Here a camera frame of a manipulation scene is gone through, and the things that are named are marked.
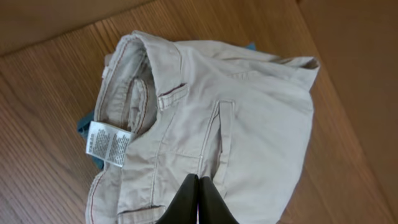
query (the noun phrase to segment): care label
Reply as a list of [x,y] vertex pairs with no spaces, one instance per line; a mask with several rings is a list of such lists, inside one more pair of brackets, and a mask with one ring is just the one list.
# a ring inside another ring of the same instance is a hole
[[110,124],[92,121],[88,130],[86,153],[118,167],[134,134]]

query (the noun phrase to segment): black pointed object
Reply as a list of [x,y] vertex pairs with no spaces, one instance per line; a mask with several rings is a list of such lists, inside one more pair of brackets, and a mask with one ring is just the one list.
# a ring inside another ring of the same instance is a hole
[[188,174],[166,212],[156,224],[194,224],[198,214],[199,178]]
[[209,177],[199,180],[199,223],[237,224]]

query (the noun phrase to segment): wooden surface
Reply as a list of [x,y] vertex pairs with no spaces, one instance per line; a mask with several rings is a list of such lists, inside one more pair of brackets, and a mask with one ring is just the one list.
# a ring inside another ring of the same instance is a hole
[[1,0],[0,55],[151,0]]
[[[159,0],[0,58],[1,223],[84,222],[98,170],[76,121],[95,105],[103,57],[134,29],[318,55],[293,0]],[[324,68],[312,96],[312,139],[280,223],[395,223]]]
[[300,9],[398,218],[398,1],[302,0]]

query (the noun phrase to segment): beige pants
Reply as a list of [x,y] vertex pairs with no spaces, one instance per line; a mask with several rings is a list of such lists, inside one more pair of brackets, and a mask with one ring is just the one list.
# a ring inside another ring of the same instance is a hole
[[95,120],[137,138],[93,181],[87,223],[154,223],[187,174],[209,176],[240,223],[276,223],[300,177],[318,64],[214,41],[124,36]]

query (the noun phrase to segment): wooden table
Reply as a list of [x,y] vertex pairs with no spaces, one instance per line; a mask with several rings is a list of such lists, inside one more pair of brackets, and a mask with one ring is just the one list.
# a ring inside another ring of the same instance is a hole
[[[1,57],[1,223],[85,222],[99,170],[76,122],[95,106],[104,56],[134,29],[318,56],[293,0],[158,0]],[[312,96],[312,139],[280,223],[395,223],[324,67]]]

